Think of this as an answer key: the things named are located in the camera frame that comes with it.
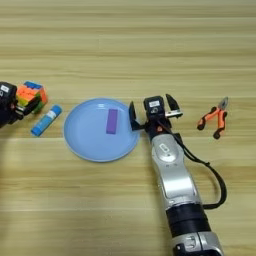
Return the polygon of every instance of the toy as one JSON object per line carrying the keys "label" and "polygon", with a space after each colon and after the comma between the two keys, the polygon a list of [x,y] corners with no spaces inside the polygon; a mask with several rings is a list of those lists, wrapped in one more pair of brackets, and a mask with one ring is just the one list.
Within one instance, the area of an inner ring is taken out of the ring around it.
{"label": "toy", "polygon": [[108,122],[107,122],[107,133],[108,134],[116,134],[116,126],[117,126],[117,109],[109,109],[108,110]]}
{"label": "toy", "polygon": [[54,105],[51,110],[31,129],[31,133],[39,137],[50,124],[61,114],[62,109],[58,105]]}
{"label": "toy", "polygon": [[26,107],[35,97],[39,97],[41,100],[38,106],[33,110],[34,114],[40,112],[48,102],[44,87],[29,81],[26,81],[18,88],[16,97],[19,104],[23,107]]}

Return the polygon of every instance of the orange toy part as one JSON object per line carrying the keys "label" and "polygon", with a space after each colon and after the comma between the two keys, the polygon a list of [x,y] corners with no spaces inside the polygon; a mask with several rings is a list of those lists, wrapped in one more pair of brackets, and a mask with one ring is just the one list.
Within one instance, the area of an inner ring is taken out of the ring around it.
{"label": "orange toy part", "polygon": [[39,92],[40,92],[40,96],[41,96],[42,102],[43,102],[44,104],[46,104],[47,101],[48,101],[48,98],[47,98],[47,96],[46,96],[46,93],[45,93],[44,88],[41,88],[41,89],[39,90]]}

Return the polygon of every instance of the blue glue stick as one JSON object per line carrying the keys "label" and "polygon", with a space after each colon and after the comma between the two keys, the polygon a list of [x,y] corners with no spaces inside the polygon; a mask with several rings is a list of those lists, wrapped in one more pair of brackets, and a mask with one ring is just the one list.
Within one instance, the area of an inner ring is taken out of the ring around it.
{"label": "blue glue stick", "polygon": [[51,110],[44,115],[44,117],[31,129],[31,133],[39,137],[48,126],[57,118],[62,112],[58,105],[54,105]]}

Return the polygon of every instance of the purple block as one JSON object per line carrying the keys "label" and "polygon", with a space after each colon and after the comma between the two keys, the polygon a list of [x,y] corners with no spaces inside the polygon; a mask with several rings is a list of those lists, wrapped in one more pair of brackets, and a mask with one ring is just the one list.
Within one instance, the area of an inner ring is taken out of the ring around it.
{"label": "purple block", "polygon": [[108,134],[116,134],[116,125],[117,125],[117,109],[109,109],[106,132]]}

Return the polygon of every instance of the wood grain surface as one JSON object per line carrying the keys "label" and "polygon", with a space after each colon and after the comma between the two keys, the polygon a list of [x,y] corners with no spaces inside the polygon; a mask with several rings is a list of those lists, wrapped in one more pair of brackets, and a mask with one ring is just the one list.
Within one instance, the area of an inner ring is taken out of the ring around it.
{"label": "wood grain surface", "polygon": [[[41,138],[29,116],[0,131],[1,256],[167,256],[170,235],[145,134],[127,157],[79,159],[65,145],[70,110],[93,97],[172,94],[187,146],[228,186],[208,211],[226,255],[255,255],[255,0],[1,0],[0,79],[46,86],[64,113]],[[198,119],[229,96],[227,130]],[[204,202],[218,198],[207,169],[186,161]]]}

